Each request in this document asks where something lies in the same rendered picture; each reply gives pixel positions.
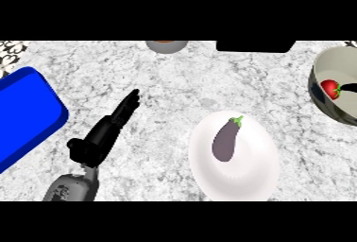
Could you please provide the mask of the blue rectangular tray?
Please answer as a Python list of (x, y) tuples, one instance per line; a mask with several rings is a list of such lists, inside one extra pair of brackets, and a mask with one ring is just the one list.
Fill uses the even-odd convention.
[(0, 79), (0, 174), (66, 119), (68, 109), (32, 67), (22, 67)]

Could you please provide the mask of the white oval plate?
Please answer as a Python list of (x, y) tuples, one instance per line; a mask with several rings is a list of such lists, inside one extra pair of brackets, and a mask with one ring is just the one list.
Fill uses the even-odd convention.
[[(221, 162), (212, 142), (232, 118), (242, 118), (233, 157)], [(267, 200), (279, 180), (277, 148), (266, 128), (240, 112), (211, 113), (190, 138), (189, 161), (195, 181), (211, 200)]]

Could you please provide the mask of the purple eggplant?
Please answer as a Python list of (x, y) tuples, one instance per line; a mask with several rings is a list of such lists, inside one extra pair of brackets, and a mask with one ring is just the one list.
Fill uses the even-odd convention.
[(232, 160), (236, 147), (236, 136), (240, 128), (242, 115), (239, 117), (232, 117), (217, 132), (212, 142), (212, 154), (223, 163)]

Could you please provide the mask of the grey bowl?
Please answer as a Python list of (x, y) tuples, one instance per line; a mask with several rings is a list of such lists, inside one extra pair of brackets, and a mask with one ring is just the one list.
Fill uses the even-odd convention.
[(357, 93), (341, 90), (341, 96), (332, 100), (320, 87), (326, 79), (339, 85), (357, 83), (357, 48), (332, 47), (317, 56), (308, 77), (308, 93), (320, 111), (338, 122), (357, 126)]

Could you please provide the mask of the red tomato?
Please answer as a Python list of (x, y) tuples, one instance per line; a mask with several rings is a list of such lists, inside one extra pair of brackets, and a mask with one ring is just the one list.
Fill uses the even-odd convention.
[(320, 87), (332, 100), (335, 100), (341, 96), (341, 85), (336, 80), (326, 79), (320, 83)]

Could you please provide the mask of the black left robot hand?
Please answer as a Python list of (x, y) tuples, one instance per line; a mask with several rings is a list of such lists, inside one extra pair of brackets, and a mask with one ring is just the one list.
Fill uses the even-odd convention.
[(140, 90), (134, 89), (119, 102), (111, 115), (105, 115), (93, 126), (84, 139), (72, 138), (66, 142), (69, 159), (90, 168), (105, 161), (112, 150), (121, 129), (140, 105)]

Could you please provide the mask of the black appliance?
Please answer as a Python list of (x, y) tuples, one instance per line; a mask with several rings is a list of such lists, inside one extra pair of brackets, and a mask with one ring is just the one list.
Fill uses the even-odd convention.
[(217, 41), (217, 50), (226, 52), (286, 53), (294, 41)]

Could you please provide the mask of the grey round pot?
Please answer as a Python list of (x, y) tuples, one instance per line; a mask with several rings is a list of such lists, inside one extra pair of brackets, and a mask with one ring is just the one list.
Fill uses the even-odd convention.
[(186, 47), (187, 43), (187, 41), (147, 41), (146, 45), (156, 53), (173, 54)]

